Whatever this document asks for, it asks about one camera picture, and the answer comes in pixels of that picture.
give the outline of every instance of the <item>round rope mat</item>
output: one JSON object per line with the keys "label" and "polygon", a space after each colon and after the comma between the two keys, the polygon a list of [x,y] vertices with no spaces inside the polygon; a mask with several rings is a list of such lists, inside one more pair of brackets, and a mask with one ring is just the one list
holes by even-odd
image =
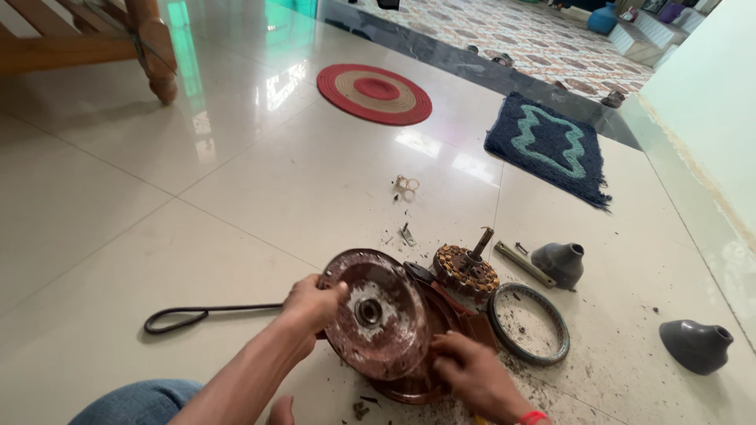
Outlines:
{"label": "round rope mat", "polygon": [[318,74],[318,90],[345,112],[393,126],[417,124],[433,110],[430,97],[417,84],[368,65],[326,67]]}

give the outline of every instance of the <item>blue plastic jug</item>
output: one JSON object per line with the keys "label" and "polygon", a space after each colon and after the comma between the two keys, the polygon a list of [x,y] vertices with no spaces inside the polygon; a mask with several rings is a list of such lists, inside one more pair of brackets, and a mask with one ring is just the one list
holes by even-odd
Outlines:
{"label": "blue plastic jug", "polygon": [[604,35],[609,34],[609,32],[611,32],[614,28],[614,25],[617,25],[615,4],[607,2],[606,6],[604,6],[603,8],[593,11],[593,13],[590,14],[590,17],[588,18],[587,25],[588,29],[590,29],[594,33]]}

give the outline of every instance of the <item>wooden furniture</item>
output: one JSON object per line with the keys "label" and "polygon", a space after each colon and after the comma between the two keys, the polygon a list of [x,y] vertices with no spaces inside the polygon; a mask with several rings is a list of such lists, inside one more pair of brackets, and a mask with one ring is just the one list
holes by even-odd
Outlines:
{"label": "wooden furniture", "polygon": [[153,93],[164,104],[176,98],[176,58],[156,0],[55,0],[73,26],[42,0],[3,1],[42,36],[20,39],[0,23],[0,75],[139,59]]}

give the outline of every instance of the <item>blue jeans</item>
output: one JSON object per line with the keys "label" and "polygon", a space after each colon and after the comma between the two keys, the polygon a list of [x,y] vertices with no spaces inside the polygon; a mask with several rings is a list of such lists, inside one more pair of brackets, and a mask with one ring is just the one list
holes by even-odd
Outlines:
{"label": "blue jeans", "polygon": [[190,380],[144,380],[95,400],[69,425],[166,425],[202,389]]}

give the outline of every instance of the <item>blue doormat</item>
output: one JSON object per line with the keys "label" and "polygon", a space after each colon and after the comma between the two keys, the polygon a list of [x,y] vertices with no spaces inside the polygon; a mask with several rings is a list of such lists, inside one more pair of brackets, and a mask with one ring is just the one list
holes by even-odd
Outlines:
{"label": "blue doormat", "polygon": [[596,130],[512,92],[483,148],[501,159],[609,211]]}

